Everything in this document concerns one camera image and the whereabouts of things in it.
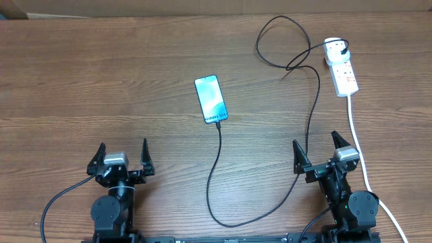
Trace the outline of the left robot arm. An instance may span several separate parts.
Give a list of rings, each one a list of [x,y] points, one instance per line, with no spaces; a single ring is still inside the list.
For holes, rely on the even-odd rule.
[[[108,194],[96,199],[90,214],[94,221],[93,242],[145,242],[144,236],[134,228],[135,186],[145,184],[155,174],[147,140],[143,140],[140,163],[142,169],[129,170],[125,152],[107,153],[105,144],[87,165],[86,172]]]

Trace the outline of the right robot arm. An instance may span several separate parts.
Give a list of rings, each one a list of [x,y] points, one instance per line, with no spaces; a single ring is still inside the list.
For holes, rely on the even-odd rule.
[[[331,133],[335,152],[327,162],[313,165],[297,140],[292,142],[294,150],[294,173],[304,174],[307,183],[318,182],[328,207],[305,226],[290,242],[380,242],[378,233],[373,233],[379,197],[367,190],[351,191],[346,179],[360,161],[360,153],[336,131]],[[324,214],[330,212],[334,223],[324,225],[318,233],[307,231]]]

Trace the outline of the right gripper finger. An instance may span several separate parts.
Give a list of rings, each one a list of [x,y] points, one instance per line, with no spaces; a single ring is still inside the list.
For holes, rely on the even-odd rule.
[[[333,143],[334,143],[335,149],[341,149],[341,148],[350,146],[350,143],[347,142],[344,138],[342,138],[337,131],[334,130],[331,133],[331,136],[332,136],[332,139],[333,139]]]
[[[305,173],[304,170],[312,164],[297,140],[293,140],[292,145],[294,150],[294,173]]]

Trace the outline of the blue Samsung Galaxy smartphone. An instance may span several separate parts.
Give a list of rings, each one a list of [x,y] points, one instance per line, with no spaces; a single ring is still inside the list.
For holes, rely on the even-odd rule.
[[[229,117],[216,75],[198,78],[194,85],[206,124],[220,122]]]

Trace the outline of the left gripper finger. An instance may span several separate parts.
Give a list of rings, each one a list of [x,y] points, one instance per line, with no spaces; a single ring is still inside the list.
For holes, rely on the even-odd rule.
[[[153,176],[155,174],[155,167],[149,153],[147,139],[145,138],[142,143],[142,152],[140,163],[143,167],[145,176]]]
[[[86,173],[88,175],[94,175],[97,173],[99,167],[103,164],[103,159],[105,157],[106,145],[102,142],[98,148],[98,151],[94,157],[90,160],[87,165]]]

